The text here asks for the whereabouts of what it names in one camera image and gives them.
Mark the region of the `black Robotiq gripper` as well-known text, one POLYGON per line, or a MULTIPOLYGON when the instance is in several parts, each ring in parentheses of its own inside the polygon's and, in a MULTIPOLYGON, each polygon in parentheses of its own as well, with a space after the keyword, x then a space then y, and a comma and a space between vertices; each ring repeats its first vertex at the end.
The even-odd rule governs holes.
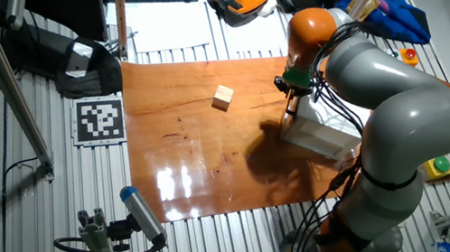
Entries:
POLYGON ((312 92, 314 92, 309 82, 300 82, 294 80, 290 81, 289 79, 284 79, 283 77, 278 76, 274 78, 274 85, 279 91, 285 93, 286 96, 293 96, 293 98, 287 98, 285 112, 287 115, 291 115, 291 113, 295 114, 297 112, 300 97, 304 97, 309 94, 311 95, 312 92))

